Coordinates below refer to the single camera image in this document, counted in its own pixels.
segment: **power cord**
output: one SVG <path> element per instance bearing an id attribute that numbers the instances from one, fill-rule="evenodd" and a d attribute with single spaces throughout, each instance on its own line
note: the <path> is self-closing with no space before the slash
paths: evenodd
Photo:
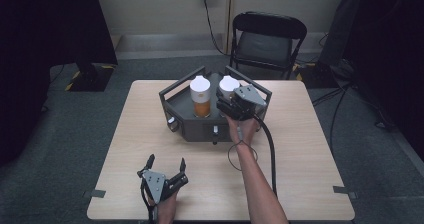
<path id="1" fill-rule="evenodd" d="M 275 171 L 275 148 L 274 148 L 274 141 L 272 140 L 271 132 L 269 131 L 268 127 L 266 126 L 265 122 L 258 117 L 256 114 L 253 115 L 253 118 L 259 122 L 261 127 L 264 129 L 266 137 L 268 138 L 269 143 L 269 149 L 271 154 L 271 182 L 272 182 L 272 190 L 275 194 L 275 196 L 278 199 L 277 195 L 277 183 L 276 183 L 276 171 Z"/>
<path id="2" fill-rule="evenodd" d="M 52 84 L 54 81 L 56 81 L 56 79 L 60 76 L 60 74 L 62 74 L 64 68 L 65 68 L 65 64 L 62 65 L 62 68 L 60 69 L 59 73 L 56 74 L 56 76 L 53 78 L 53 80 L 50 81 L 50 84 Z"/>
<path id="3" fill-rule="evenodd" d="M 223 53 L 223 52 L 219 49 L 219 47 L 218 47 L 218 45 L 217 45 L 217 43 L 216 43 L 215 37 L 214 37 L 214 35 L 213 35 L 213 32 L 212 32 L 211 21 L 210 21 L 210 19 L 209 19 L 208 4 L 206 3 L 206 0 L 203 0 L 203 3 L 205 4 L 206 16 L 207 16 L 207 18 L 208 18 L 209 31 L 210 31 L 210 33 L 211 33 L 211 38 L 212 38 L 212 43 L 213 43 L 213 45 L 215 46 L 216 50 L 217 50 L 217 51 L 219 51 L 219 53 L 221 53 L 222 55 L 224 55 L 224 56 L 230 56 L 230 55 L 228 55 L 228 54 Z"/>

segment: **wooden table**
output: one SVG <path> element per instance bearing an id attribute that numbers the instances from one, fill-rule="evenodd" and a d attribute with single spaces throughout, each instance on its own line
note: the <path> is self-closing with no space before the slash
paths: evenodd
<path id="1" fill-rule="evenodd" d="M 173 81 L 135 81 L 128 94 L 87 215 L 95 220 L 147 219 L 140 196 L 141 170 L 155 154 L 153 171 L 171 178 L 184 157 L 189 183 L 178 193 L 175 220 L 249 220 L 241 172 L 227 158 L 232 143 L 186 142 L 171 132 L 158 93 Z M 289 220 L 352 220 L 354 210 L 343 187 L 306 88 L 299 81 L 258 81 L 272 91 L 265 123 L 276 153 L 277 189 Z M 266 135 L 253 141 L 260 164 L 271 183 Z"/>

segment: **black cable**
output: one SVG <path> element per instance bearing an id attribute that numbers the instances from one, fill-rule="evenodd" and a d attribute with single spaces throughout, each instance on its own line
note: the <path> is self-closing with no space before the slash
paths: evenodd
<path id="1" fill-rule="evenodd" d="M 312 101 L 312 105 L 313 105 L 313 106 L 318 106 L 319 104 L 323 103 L 324 101 L 328 101 L 328 100 L 330 100 L 331 98 L 333 98 L 333 97 L 337 96 L 337 95 L 338 95 L 338 94 L 340 94 L 341 92 L 342 92 L 342 89 L 341 89 L 341 88 L 337 88 L 336 90 L 331 91 L 331 92 L 329 92 L 329 93 L 327 93 L 327 94 L 325 94 L 325 95 L 323 95 L 323 96 L 319 97 L 318 99 L 316 99 L 316 100 Z"/>
<path id="2" fill-rule="evenodd" d="M 274 149 L 274 141 L 272 140 L 271 132 L 266 126 L 265 122 L 262 121 L 257 115 L 253 115 L 253 118 L 259 122 L 261 127 L 264 129 L 266 137 L 268 138 L 269 149 L 271 153 L 271 179 L 272 179 L 272 190 L 274 191 L 275 196 L 278 199 L 277 195 L 277 183 L 276 183 L 276 171 L 275 171 L 275 149 Z"/>
<path id="3" fill-rule="evenodd" d="M 239 143 L 237 143 L 237 144 L 234 144 L 234 145 L 232 145 L 231 147 L 230 147 L 230 149 L 228 149 L 228 152 L 227 152 L 227 156 L 228 156 L 228 161 L 230 162 L 230 164 L 231 164 L 231 166 L 233 166 L 236 170 L 238 170 L 238 171 L 242 171 L 240 168 L 238 168 L 238 167 L 236 167 L 236 165 L 234 165 L 234 163 L 231 161 L 231 158 L 230 158 L 230 152 L 231 152 L 231 150 L 234 148 L 234 147 L 236 147 L 237 145 L 246 145 L 247 147 L 249 147 L 250 148 L 250 150 L 252 150 L 253 151 L 253 153 L 255 153 L 255 160 L 256 161 L 258 161 L 258 153 L 256 152 L 256 150 L 253 148 L 253 147 L 251 147 L 250 145 L 247 145 L 243 140 L 241 140 Z"/>
<path id="4" fill-rule="evenodd" d="M 347 88 L 346 88 L 346 89 L 345 89 L 345 91 L 342 93 L 342 96 L 340 97 L 339 103 L 337 103 L 336 110 L 334 111 L 333 119 L 332 119 L 332 121 L 331 121 L 331 127 L 330 127 L 330 137 L 329 137 L 329 139 L 330 139 L 330 143 L 329 143 L 329 145 L 330 145 L 330 151 L 331 151 L 331 155 L 332 155 L 332 156 L 334 156 L 334 154 L 333 154 L 333 130 L 334 130 L 334 123 L 335 123 L 335 120 L 336 120 L 337 111 L 339 110 L 339 107 L 340 107 L 340 104 L 342 103 L 343 97 L 344 97 L 344 96 L 345 96 L 345 94 L 346 94 Z"/>
<path id="5" fill-rule="evenodd" d="M 64 68 L 65 68 L 65 64 L 62 65 L 62 68 L 60 69 L 59 73 L 56 74 L 56 76 L 53 78 L 53 80 L 50 81 L 50 84 L 52 84 L 54 81 L 56 81 L 56 79 L 60 76 L 60 74 L 62 73 Z"/>
<path id="6" fill-rule="evenodd" d="M 324 44 L 322 44 L 322 40 L 324 40 L 324 38 L 326 38 L 326 37 L 328 37 L 328 33 L 325 33 L 325 35 L 318 41 L 318 44 L 321 46 L 321 47 L 324 47 Z"/>
<path id="7" fill-rule="evenodd" d="M 218 51 L 219 51 L 222 55 L 224 55 L 224 56 L 230 56 L 230 55 L 228 55 L 228 54 L 223 53 L 223 52 L 222 52 L 222 51 L 218 48 L 218 45 L 216 44 L 216 40 L 215 40 L 215 37 L 214 37 L 213 32 L 212 32 L 211 21 L 210 21 L 210 19 L 209 19 L 208 4 L 206 3 L 206 0 L 203 0 L 203 3 L 205 4 L 206 16 L 207 16 L 207 18 L 208 18 L 208 25 L 209 25 L 209 30 L 210 30 L 210 33 L 211 33 L 211 38 L 212 38 L 212 43 L 213 43 L 213 45 L 215 46 L 216 50 L 218 50 Z"/>

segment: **black curtain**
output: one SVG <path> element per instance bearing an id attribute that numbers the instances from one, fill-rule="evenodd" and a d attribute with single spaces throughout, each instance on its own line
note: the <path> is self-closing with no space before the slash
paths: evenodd
<path id="1" fill-rule="evenodd" d="M 361 0 L 344 57 L 424 159 L 424 0 Z"/>
<path id="2" fill-rule="evenodd" d="M 0 164 L 23 150 L 49 69 L 76 60 L 117 64 L 98 0 L 0 0 Z"/>

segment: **cup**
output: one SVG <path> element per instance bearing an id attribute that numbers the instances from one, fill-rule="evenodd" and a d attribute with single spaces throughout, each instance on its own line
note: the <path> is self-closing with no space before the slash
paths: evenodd
<path id="1" fill-rule="evenodd" d="M 227 100 L 231 100 L 231 98 L 234 96 L 234 89 L 239 87 L 239 81 L 237 79 L 232 78 L 231 76 L 224 76 L 219 82 L 219 90 L 222 92 L 222 95 Z"/>
<path id="2" fill-rule="evenodd" d="M 196 76 L 190 82 L 191 99 L 196 117 L 208 117 L 211 114 L 210 87 L 209 80 L 203 76 Z"/>

